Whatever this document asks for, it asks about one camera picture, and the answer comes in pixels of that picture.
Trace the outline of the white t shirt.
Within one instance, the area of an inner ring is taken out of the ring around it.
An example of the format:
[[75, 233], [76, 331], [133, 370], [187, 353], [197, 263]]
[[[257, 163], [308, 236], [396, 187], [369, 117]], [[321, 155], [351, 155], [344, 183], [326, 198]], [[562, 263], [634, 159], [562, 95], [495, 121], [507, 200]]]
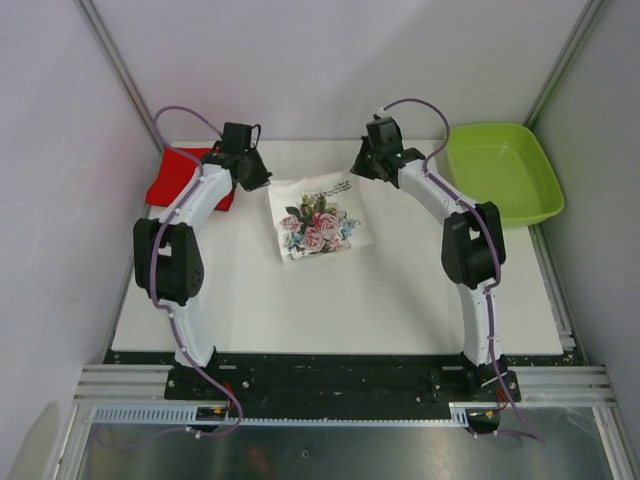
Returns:
[[274, 181], [268, 187], [268, 198], [285, 262], [374, 242], [358, 178], [347, 171]]

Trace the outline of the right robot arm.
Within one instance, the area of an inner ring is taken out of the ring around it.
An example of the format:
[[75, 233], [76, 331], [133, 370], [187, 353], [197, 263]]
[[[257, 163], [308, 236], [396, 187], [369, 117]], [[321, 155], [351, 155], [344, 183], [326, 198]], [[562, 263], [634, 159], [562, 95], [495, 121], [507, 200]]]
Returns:
[[498, 207], [477, 203], [438, 173], [434, 154], [406, 148], [401, 129], [390, 116], [376, 114], [351, 172], [392, 184], [417, 200], [442, 225], [441, 264], [458, 288], [464, 344], [463, 393], [484, 401], [506, 374], [496, 332], [495, 289], [506, 261]]

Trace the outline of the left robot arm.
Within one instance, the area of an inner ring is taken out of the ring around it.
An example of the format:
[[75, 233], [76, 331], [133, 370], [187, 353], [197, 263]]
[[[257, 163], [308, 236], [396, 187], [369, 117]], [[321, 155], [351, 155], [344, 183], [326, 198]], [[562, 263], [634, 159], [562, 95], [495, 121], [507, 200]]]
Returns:
[[195, 162], [192, 178], [159, 217], [141, 218], [133, 227], [135, 282], [167, 313], [175, 359], [192, 367], [185, 385], [202, 400], [219, 392], [221, 376], [207, 366], [215, 344], [199, 300], [205, 266], [198, 232], [235, 187], [251, 192], [269, 184], [272, 173], [258, 151], [261, 133], [259, 124], [227, 122], [202, 157], [177, 150]]

